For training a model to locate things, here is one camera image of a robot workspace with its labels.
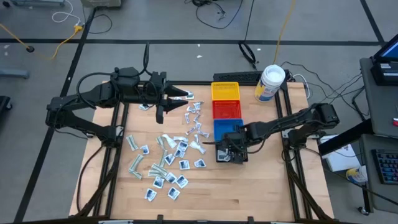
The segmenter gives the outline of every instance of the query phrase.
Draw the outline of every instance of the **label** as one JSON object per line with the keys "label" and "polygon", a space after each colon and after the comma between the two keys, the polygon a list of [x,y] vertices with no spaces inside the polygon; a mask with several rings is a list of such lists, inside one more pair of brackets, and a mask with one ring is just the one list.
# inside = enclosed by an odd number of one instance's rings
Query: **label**
{"label": "label", "polygon": [[381,68],[391,68],[391,66],[388,63],[381,63],[380,67]]}
{"label": "label", "polygon": [[257,84],[256,90],[254,91],[254,96],[256,99],[259,101],[269,101],[272,99],[272,97],[275,95],[275,93],[279,90],[279,87],[277,88],[270,88],[266,86],[262,80],[259,80],[259,83]]}

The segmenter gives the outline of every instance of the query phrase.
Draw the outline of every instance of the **yellow bin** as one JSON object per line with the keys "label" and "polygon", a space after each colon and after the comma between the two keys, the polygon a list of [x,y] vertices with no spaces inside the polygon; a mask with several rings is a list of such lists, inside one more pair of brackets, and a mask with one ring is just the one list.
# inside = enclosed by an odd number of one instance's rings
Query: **yellow bin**
{"label": "yellow bin", "polygon": [[212,100],[239,100],[239,83],[213,82],[211,83]]}

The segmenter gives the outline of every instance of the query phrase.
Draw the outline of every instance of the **blue bin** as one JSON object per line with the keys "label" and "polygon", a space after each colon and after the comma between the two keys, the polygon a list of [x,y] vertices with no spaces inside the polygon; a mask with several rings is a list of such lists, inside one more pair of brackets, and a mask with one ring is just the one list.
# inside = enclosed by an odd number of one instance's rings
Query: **blue bin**
{"label": "blue bin", "polygon": [[214,140],[220,141],[224,133],[234,132],[235,126],[243,125],[242,119],[215,119],[214,120]]}

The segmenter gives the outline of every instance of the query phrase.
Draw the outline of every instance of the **plastic bin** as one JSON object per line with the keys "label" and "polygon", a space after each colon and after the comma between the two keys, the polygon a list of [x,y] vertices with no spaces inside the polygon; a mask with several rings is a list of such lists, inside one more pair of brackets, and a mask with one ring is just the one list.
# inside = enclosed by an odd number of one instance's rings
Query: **plastic bin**
{"label": "plastic bin", "polygon": [[236,125],[242,126],[242,119],[215,119],[214,120],[214,140],[220,141],[224,133],[234,131]]}
{"label": "plastic bin", "polygon": [[241,103],[239,100],[213,101],[213,119],[242,118]]}
{"label": "plastic bin", "polygon": [[211,99],[214,100],[239,100],[239,84],[237,82],[211,83]]}

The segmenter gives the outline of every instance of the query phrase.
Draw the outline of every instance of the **yellow cable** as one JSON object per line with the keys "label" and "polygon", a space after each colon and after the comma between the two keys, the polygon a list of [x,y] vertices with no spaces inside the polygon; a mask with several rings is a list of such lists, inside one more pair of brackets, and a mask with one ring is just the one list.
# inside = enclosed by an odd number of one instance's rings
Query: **yellow cable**
{"label": "yellow cable", "polygon": [[[10,34],[13,38],[15,38],[19,43],[21,43],[23,46],[25,46],[27,49],[29,49],[29,46],[26,45],[25,43],[23,43],[23,41],[21,41],[21,40],[20,40],[16,35],[14,35],[11,31],[9,31],[9,30],[7,29],[6,26],[4,26],[3,24],[0,23],[0,27],[2,27],[7,33],[9,33],[9,34]],[[61,42],[61,44],[59,44],[59,45],[57,46],[57,48],[55,49],[55,53],[52,55],[52,57],[48,58],[48,57],[46,57],[46,56],[44,56],[44,55],[42,55],[42,54],[40,54],[40,53],[36,53],[36,54],[37,54],[38,56],[44,58],[44,59],[47,59],[47,60],[53,60],[53,59],[55,59],[55,57],[57,56],[58,50],[59,50],[59,48],[61,47],[61,45],[64,44],[64,43],[66,43],[66,42],[68,42],[68,41],[69,41],[70,39],[72,39],[77,33],[79,33],[80,31],[83,30],[83,27],[82,27],[82,26],[74,26],[74,28],[75,28],[74,33],[73,33],[68,39],[64,40],[63,42]]]}
{"label": "yellow cable", "polygon": [[288,13],[287,16],[286,16],[284,25],[282,26],[282,30],[280,31],[280,34],[279,34],[278,43],[276,44],[274,62],[273,62],[272,64],[275,64],[275,63],[276,63],[276,60],[277,60],[277,58],[278,58],[278,51],[279,51],[280,40],[281,40],[281,38],[282,38],[282,35],[284,34],[284,30],[285,30],[286,24],[287,24],[287,22],[288,22],[289,19],[290,19],[290,15],[291,15],[292,12],[293,12],[293,8],[294,8],[294,5],[295,5],[295,4],[296,4],[296,0],[292,0],[292,4],[290,5],[289,13]]}

